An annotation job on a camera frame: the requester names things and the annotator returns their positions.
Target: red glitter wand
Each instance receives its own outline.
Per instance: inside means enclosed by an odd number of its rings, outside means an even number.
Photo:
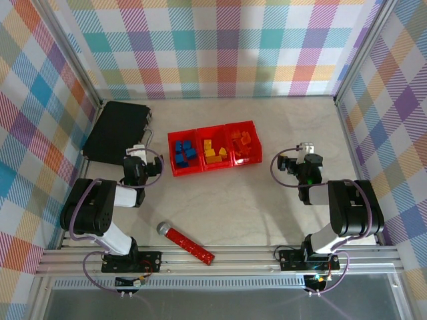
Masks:
[[[215,259],[215,255],[203,249],[200,245],[194,241],[191,241],[185,235],[176,231],[166,222],[159,223],[157,226],[157,232],[160,235],[164,235],[169,240],[173,241],[182,249],[186,250],[188,253],[191,253],[194,257],[198,258],[207,265],[211,265],[212,260]]]

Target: plaid fabric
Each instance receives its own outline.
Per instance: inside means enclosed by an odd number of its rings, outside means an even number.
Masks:
[[[0,319],[20,319],[95,109],[30,0],[0,8]]]
[[[341,106],[427,317],[427,1],[401,1]]]
[[[381,0],[50,2],[103,97],[155,99],[332,94]]]

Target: white tabletop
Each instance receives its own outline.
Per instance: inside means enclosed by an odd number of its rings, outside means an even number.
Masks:
[[[155,228],[168,221],[202,245],[299,245],[329,222],[328,206],[305,206],[298,190],[278,185],[270,161],[280,150],[313,142],[324,158],[324,181],[355,179],[332,98],[198,99],[130,101],[149,105],[154,138],[150,147],[163,154],[161,181],[145,190],[142,206],[116,207],[114,223],[138,245],[169,245]],[[262,143],[263,162],[174,177],[167,133],[252,120]],[[289,184],[296,178],[277,171]],[[91,162],[88,177],[120,180],[123,168]],[[373,237],[363,243],[374,243]]]

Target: yellow lego brick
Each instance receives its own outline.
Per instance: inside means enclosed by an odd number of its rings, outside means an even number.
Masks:
[[[212,140],[205,140],[203,142],[204,146],[205,146],[205,150],[209,150],[212,149]]]
[[[215,150],[213,150],[213,149],[208,149],[208,150],[205,150],[205,157],[215,157],[216,156],[216,154],[215,154]]]
[[[216,155],[214,157],[206,157],[206,163],[210,165],[211,163],[222,162],[222,158],[220,155]]]
[[[227,151],[226,151],[226,148],[221,148],[220,149],[220,152],[218,152],[218,155],[220,155],[221,157],[223,157],[223,158],[226,158],[227,157]]]

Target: silver cap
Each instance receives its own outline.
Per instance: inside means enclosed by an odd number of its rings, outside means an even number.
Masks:
[[[157,233],[159,233],[160,235],[166,235],[169,229],[171,229],[169,223],[163,221],[157,226]]]

